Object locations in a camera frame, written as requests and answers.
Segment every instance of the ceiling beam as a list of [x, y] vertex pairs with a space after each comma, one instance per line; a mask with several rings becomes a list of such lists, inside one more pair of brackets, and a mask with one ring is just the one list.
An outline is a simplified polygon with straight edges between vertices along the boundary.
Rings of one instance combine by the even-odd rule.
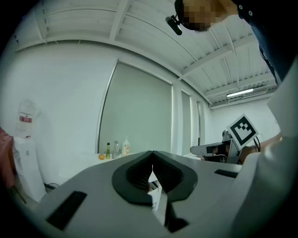
[[113, 21], [110, 40], [115, 40], [119, 34], [121, 24], [132, 0], [121, 0]]
[[34, 18], [35, 18], [35, 27], [40, 40], [46, 42], [47, 37], [47, 16], [44, 3], [42, 1], [38, 2], [34, 6]]
[[240, 81], [239, 87], [238, 87], [238, 83], [235, 82], [232, 84], [228, 84], [228, 85], [207, 91], [207, 92], [205, 92], [205, 95], [207, 97], [210, 97], [210, 96], [215, 97], [218, 95], [229, 93], [230, 91], [238, 90], [240, 87], [249, 86], [251, 84], [260, 83], [263, 81], [269, 81], [272, 79], [274, 79], [272, 73], [264, 73], [264, 74]]
[[[235, 57], [234, 57], [234, 61], [235, 61], [236, 69], [238, 69], [237, 53], [236, 53], [236, 49], [235, 49], [235, 46], [234, 46], [233, 39], [232, 39], [232, 37], [231, 37], [231, 34], [230, 34], [230, 32], [229, 32], [229, 30], [228, 30], [226, 24], [225, 24], [223, 21], [222, 21], [222, 23], [223, 23], [223, 27], [224, 27], [224, 29], [225, 29], [226, 32], [227, 32], [227, 35], [228, 35], [228, 38], [229, 38], [231, 47], [232, 47], [232, 49], [233, 49], [233, 53], [234, 53], [234, 55], [235, 55]], [[237, 70], [237, 85], [239, 86], [239, 70]]]
[[[243, 47], [247, 47], [249, 44], [255, 42], [257, 40], [255, 35], [250, 35], [244, 38], [241, 38], [240, 40], [234, 41], [234, 48], [235, 50], [237, 49], [241, 49]], [[206, 64], [207, 62], [211, 61], [211, 60], [215, 60], [215, 59], [221, 59], [223, 57], [225, 57], [226, 55], [232, 53], [232, 47], [231, 44], [228, 44], [224, 47], [221, 47], [220, 49], [206, 55], [205, 57], [201, 58], [200, 60], [198, 60], [197, 62], [193, 63], [192, 65], [188, 66], [187, 68], [185, 68], [182, 71], [182, 77], [179, 78], [179, 80], [183, 79], [184, 77], [188, 76], [189, 74], [191, 74], [194, 70], [202, 67], [204, 64]]]

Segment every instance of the black slot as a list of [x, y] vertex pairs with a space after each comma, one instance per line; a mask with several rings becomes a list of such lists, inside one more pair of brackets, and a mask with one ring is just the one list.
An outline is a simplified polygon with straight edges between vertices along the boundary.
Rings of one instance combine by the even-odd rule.
[[212, 147], [212, 146], [208, 146], [208, 147], [206, 147], [206, 152], [207, 152], [208, 154], [212, 154], [212, 153], [213, 153], [213, 147]]
[[153, 185], [156, 187], [156, 188], [158, 188], [158, 185], [157, 185], [157, 183], [156, 182], [152, 182], [153, 183]]
[[236, 178], [238, 175], [238, 173], [236, 173], [236, 172], [226, 171], [226, 170], [222, 170], [222, 169], [218, 169], [214, 173], [217, 173], [219, 175], [223, 175], [226, 177], [230, 177], [230, 178]]
[[73, 192], [47, 219], [47, 222], [63, 230], [86, 196], [87, 194], [83, 192]]

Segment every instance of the gray surface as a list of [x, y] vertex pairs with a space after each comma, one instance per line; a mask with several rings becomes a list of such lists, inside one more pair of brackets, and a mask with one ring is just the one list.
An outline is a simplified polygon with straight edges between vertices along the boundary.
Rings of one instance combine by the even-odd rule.
[[[199, 232], [205, 237], [228, 237], [251, 185], [258, 154], [242, 166], [161, 153], [192, 168], [198, 176], [192, 194], [184, 201], [173, 203], [177, 217], [187, 220], [189, 225], [171, 236], [188, 237]], [[170, 233], [158, 222], [150, 207], [124, 201], [111, 183], [115, 169], [142, 154], [84, 170], [46, 196], [37, 209], [38, 215], [46, 219], [72, 191], [82, 191], [88, 195], [64, 230], [66, 234], [87, 238], [168, 236]], [[234, 179], [215, 174], [217, 169], [240, 173]], [[214, 224], [218, 231], [210, 229]]]
[[139, 238], [168, 234], [168, 230], [155, 218], [151, 207], [126, 202], [112, 186], [113, 172], [142, 154], [112, 160], [82, 171], [45, 197], [36, 209], [37, 214], [47, 219], [73, 191], [81, 191], [87, 196], [64, 230], [68, 235]]
[[198, 183], [192, 194], [184, 201], [173, 203], [177, 217], [188, 222], [194, 221], [218, 202], [235, 180], [214, 172], [218, 169], [239, 172], [242, 168], [242, 165], [200, 161], [166, 152], [161, 153], [192, 168], [197, 174]]
[[238, 153], [238, 148], [236, 146], [236, 143], [234, 142], [234, 139], [232, 139], [231, 144], [230, 144], [229, 155], [227, 158], [228, 164], [236, 164], [238, 162], [239, 156], [237, 155], [237, 153]]
[[275, 215], [293, 188], [298, 168], [297, 143], [297, 139], [283, 138], [264, 153], [250, 154], [216, 204], [171, 238], [197, 237], [198, 233], [208, 238], [251, 237]]

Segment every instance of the cable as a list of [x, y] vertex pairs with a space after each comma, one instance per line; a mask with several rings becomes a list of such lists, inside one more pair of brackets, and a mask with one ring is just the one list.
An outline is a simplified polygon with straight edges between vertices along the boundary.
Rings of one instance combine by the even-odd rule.
[[220, 94], [220, 95], [217, 95], [217, 96], [215, 96], [211, 101], [209, 101], [209, 102], [213, 102], [214, 100], [215, 100], [215, 98], [217, 98], [218, 96], [223, 96], [223, 94]]
[[[56, 184], [57, 186], [60, 186], [59, 184], [57, 184], [57, 183], [50, 183], [50, 184]], [[47, 184], [47, 185], [50, 185], [50, 184]]]
[[261, 144], [260, 144], [259, 138], [257, 136], [256, 136], [256, 138], [257, 138], [257, 141], [259, 143], [259, 150], [261, 151]]
[[253, 141], [255, 142], [255, 146], [256, 146], [256, 152], [260, 152], [260, 147], [257, 145], [257, 142], [255, 139], [253, 139]]
[[225, 163], [225, 155], [224, 154], [217, 154], [217, 155], [213, 155], [212, 157], [220, 157], [219, 161], [220, 163]]

